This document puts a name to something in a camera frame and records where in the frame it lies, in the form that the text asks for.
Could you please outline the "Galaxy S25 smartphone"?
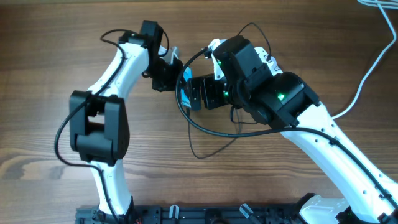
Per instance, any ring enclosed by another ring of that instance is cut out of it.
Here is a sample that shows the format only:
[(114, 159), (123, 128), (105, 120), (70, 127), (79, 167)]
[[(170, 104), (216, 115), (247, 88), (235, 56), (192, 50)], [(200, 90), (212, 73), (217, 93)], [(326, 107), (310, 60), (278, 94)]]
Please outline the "Galaxy S25 smartphone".
[(181, 104), (186, 106), (187, 108), (191, 108), (191, 103), (189, 100), (189, 89), (188, 89), (188, 80), (192, 78), (192, 71), (189, 67), (187, 67), (183, 73), (182, 82), (180, 84), (180, 96), (181, 96)]

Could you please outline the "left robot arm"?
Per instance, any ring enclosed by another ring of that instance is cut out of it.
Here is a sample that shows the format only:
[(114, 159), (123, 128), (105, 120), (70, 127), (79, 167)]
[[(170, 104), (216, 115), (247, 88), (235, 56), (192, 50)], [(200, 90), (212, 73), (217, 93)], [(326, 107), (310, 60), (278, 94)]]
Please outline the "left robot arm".
[(183, 68), (177, 47), (162, 47), (167, 37), (156, 21), (144, 20), (139, 32), (121, 29), (111, 63), (86, 91), (69, 101), (70, 147), (95, 176), (100, 203), (94, 221), (136, 222), (133, 197), (124, 176), (130, 130), (126, 101), (140, 79), (150, 78), (155, 91), (174, 91)]

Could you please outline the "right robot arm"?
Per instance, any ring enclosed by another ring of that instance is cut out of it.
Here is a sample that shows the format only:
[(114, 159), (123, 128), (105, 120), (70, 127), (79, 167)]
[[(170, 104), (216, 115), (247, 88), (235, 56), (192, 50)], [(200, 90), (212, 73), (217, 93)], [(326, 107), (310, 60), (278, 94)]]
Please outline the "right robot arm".
[(307, 194), (296, 204), (294, 220), (397, 222), (397, 183), (344, 134), (298, 75), (283, 72), (269, 51), (240, 35), (215, 39), (201, 54), (213, 61), (214, 72), (184, 80), (191, 109), (243, 109), (268, 133), (280, 133), (301, 148), (342, 193), (341, 198)]

